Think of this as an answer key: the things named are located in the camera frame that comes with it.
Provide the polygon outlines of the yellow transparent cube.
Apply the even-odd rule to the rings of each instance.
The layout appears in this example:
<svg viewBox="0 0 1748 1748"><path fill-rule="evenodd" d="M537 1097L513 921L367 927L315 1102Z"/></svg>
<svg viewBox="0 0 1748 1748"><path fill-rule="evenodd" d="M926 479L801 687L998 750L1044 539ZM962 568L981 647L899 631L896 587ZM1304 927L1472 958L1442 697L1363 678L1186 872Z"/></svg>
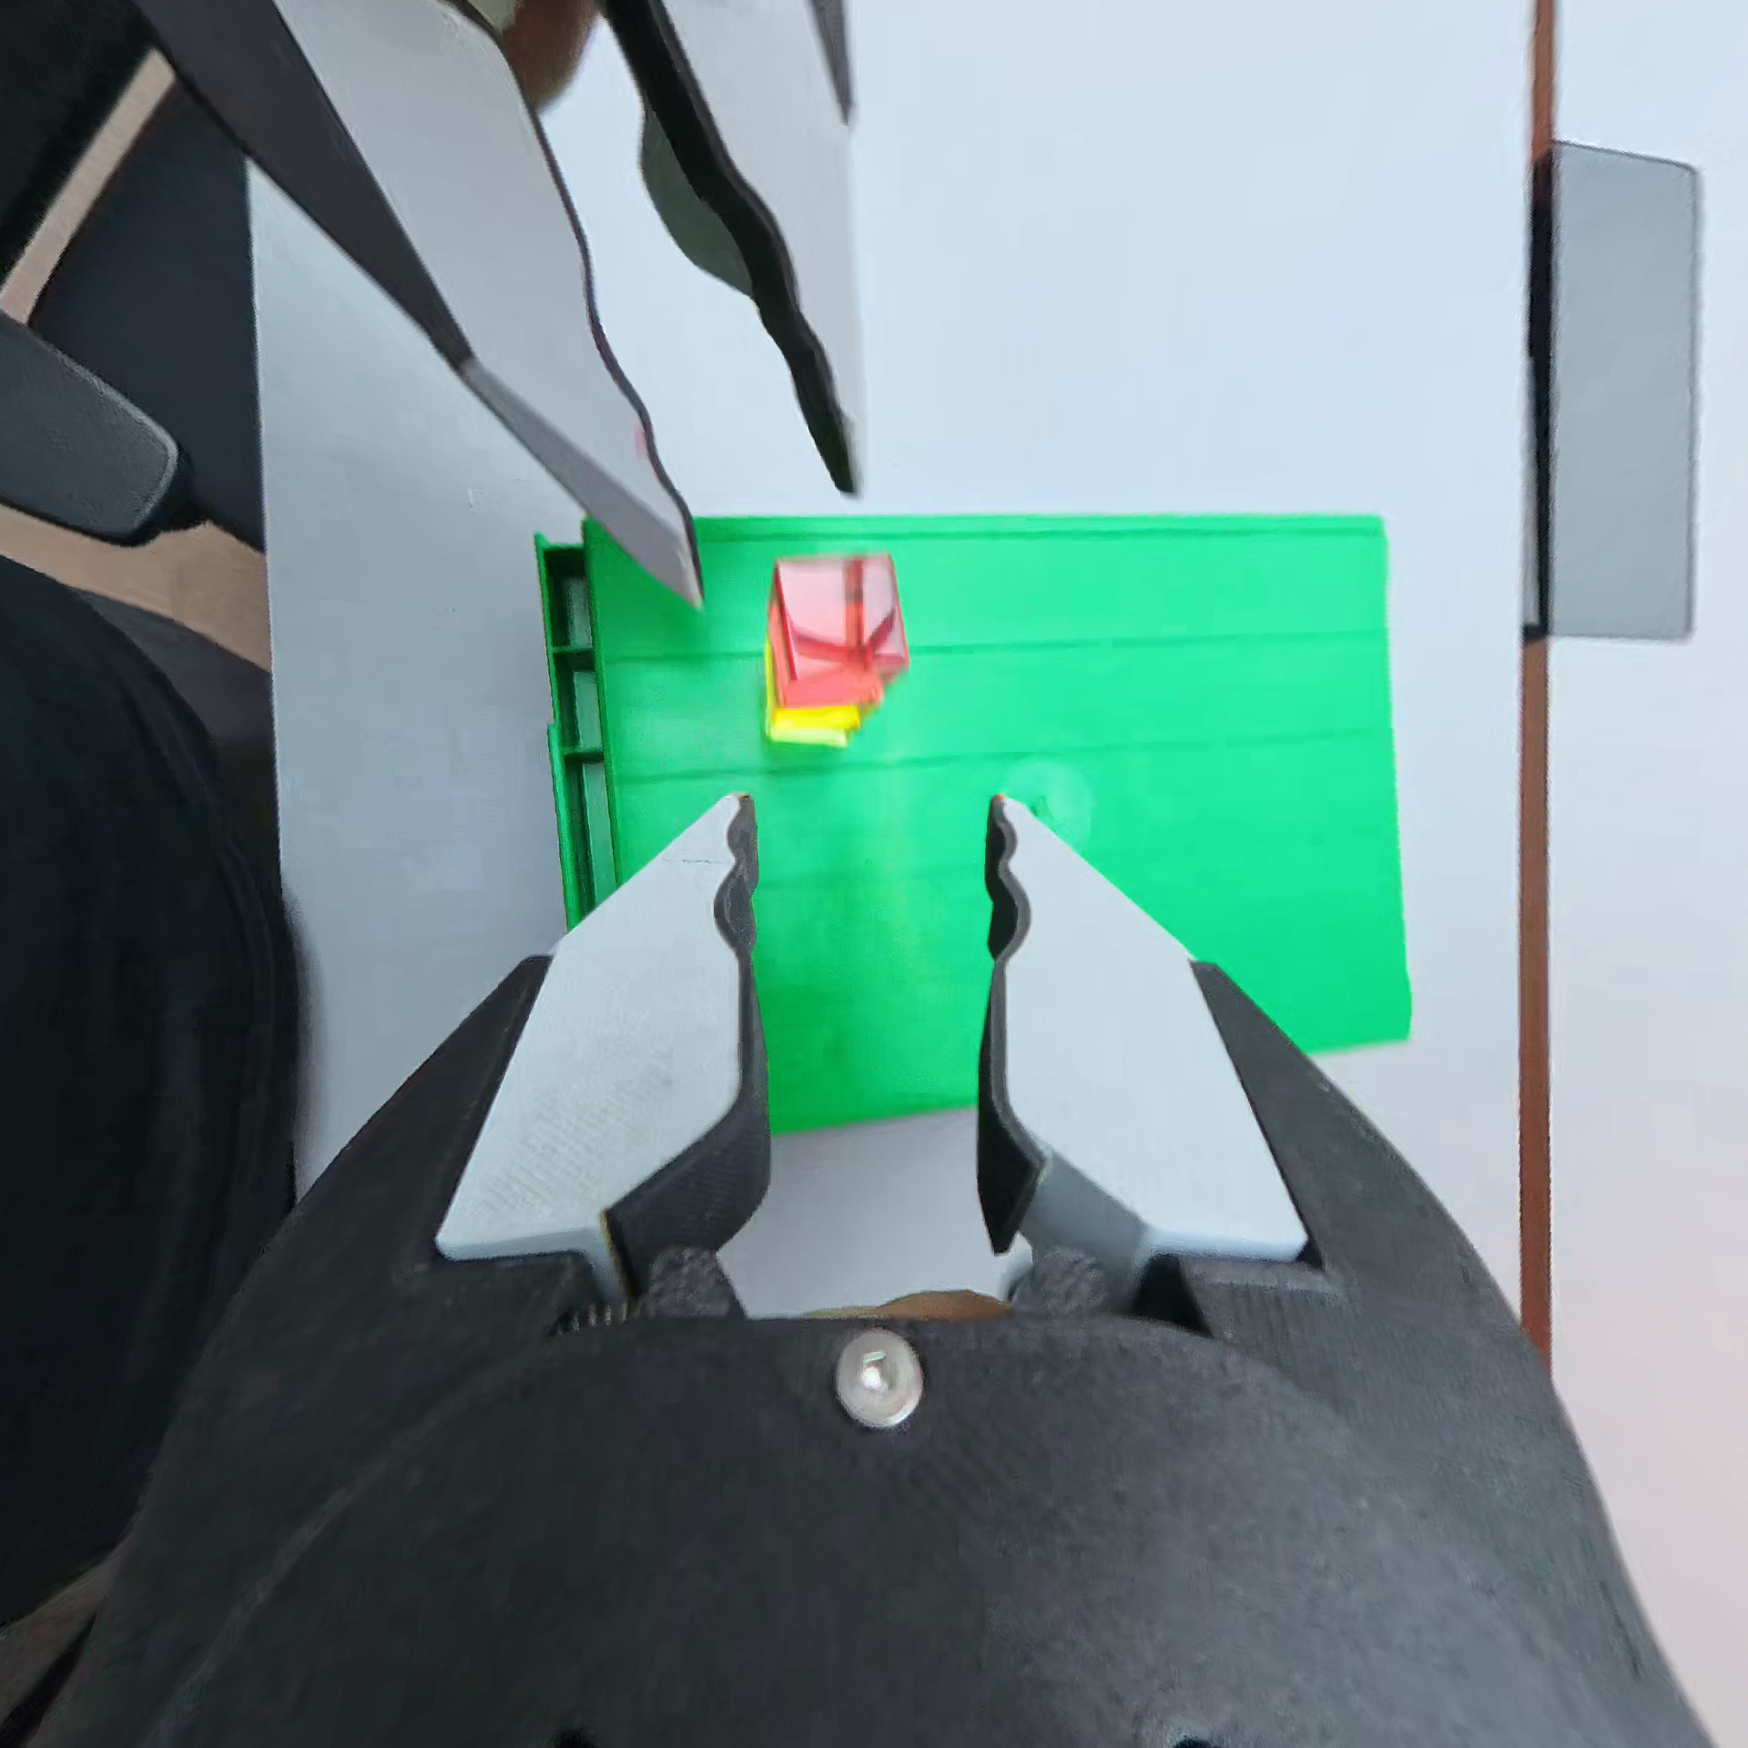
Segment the yellow transparent cube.
<svg viewBox="0 0 1748 1748"><path fill-rule="evenodd" d="M883 701L815 701L815 708L793 708L782 701L782 672L778 672L778 647L765 647L765 738L778 747L825 747L825 750L850 750L850 738L866 729L866 720Z"/></svg>

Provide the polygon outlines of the person's dark clothing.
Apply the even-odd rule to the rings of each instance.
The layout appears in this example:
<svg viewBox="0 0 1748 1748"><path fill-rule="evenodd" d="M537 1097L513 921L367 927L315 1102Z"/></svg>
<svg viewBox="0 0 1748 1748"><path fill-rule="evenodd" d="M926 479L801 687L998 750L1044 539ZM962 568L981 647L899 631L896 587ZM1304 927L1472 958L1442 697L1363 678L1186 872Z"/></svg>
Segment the person's dark clothing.
<svg viewBox="0 0 1748 1748"><path fill-rule="evenodd" d="M293 941L164 669L0 587L0 1618L98 1569L293 1200Z"/></svg>

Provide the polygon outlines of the green plastic box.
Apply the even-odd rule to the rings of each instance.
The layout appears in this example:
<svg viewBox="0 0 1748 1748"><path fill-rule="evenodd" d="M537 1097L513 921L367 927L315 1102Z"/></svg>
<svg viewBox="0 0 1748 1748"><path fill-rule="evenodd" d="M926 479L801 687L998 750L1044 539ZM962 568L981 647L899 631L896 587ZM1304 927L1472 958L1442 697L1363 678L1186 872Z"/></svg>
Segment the green plastic box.
<svg viewBox="0 0 1748 1748"><path fill-rule="evenodd" d="M704 518L704 608L537 539L564 909L754 800L770 1134L979 1102L990 800L1026 800L1311 1054L1414 1033L1382 518ZM765 732L778 557L891 551L911 669Z"/></svg>

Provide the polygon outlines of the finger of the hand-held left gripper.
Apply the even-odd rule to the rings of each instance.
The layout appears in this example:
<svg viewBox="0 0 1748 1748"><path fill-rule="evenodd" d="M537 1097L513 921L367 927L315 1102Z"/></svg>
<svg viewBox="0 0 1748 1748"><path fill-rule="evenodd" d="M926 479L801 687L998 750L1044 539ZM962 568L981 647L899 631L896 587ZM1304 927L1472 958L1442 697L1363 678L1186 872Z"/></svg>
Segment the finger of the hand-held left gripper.
<svg viewBox="0 0 1748 1748"><path fill-rule="evenodd" d="M826 479L866 491L854 77L844 6L612 0L642 183L673 244L778 341Z"/></svg>
<svg viewBox="0 0 1748 1748"><path fill-rule="evenodd" d="M658 587L704 606L691 518L618 365L533 106L470 6L145 0L242 153L429 338Z"/></svg>

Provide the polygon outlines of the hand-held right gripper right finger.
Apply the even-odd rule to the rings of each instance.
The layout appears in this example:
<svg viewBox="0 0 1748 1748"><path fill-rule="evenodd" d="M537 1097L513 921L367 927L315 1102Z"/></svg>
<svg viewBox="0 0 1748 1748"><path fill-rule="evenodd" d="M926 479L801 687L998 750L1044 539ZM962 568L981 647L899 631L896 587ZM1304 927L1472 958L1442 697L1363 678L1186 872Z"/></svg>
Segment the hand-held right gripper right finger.
<svg viewBox="0 0 1748 1748"><path fill-rule="evenodd" d="M990 800L979 1209L992 1256L1077 1251L1115 1299L1170 1256L1304 1262L1311 1224L1196 958L1026 800Z"/></svg>

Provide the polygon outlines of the red transparent cube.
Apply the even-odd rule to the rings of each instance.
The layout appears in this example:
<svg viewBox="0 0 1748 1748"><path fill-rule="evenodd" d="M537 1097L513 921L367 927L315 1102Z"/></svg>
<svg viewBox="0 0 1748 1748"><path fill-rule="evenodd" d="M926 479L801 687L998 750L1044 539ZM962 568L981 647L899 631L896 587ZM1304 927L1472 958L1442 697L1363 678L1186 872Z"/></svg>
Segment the red transparent cube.
<svg viewBox="0 0 1748 1748"><path fill-rule="evenodd" d="M883 687L911 669L896 557L778 557L765 651L778 708L877 708Z"/></svg>

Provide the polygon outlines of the white desk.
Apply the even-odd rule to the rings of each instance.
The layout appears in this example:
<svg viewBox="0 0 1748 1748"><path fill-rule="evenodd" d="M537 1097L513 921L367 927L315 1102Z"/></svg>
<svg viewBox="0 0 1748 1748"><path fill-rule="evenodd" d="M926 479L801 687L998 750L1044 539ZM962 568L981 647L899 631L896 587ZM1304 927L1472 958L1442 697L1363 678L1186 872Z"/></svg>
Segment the white desk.
<svg viewBox="0 0 1748 1748"><path fill-rule="evenodd" d="M1525 6L850 6L854 510L1394 539L1414 1040L1325 1054L1522 1295ZM533 535L582 506L260 173L293 1183L564 931Z"/></svg>

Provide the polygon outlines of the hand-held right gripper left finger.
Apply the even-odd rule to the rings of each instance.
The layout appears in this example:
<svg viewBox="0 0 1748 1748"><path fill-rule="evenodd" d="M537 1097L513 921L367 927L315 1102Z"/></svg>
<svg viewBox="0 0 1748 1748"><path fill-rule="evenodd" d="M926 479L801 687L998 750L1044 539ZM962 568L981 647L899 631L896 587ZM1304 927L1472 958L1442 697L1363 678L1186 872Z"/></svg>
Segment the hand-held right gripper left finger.
<svg viewBox="0 0 1748 1748"><path fill-rule="evenodd" d="M717 795L547 958L437 1251L582 1256L642 1299L717 1256L770 1192L754 998L754 795Z"/></svg>

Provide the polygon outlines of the grey metal plate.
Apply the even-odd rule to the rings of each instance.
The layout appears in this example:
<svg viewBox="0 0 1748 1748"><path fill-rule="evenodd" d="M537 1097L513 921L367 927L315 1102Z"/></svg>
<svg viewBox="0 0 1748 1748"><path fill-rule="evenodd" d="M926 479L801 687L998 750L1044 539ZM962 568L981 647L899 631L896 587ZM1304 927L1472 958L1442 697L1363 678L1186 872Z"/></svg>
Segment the grey metal plate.
<svg viewBox="0 0 1748 1748"><path fill-rule="evenodd" d="M1533 635L1699 615L1703 173L1557 141L1533 196Z"/></svg>

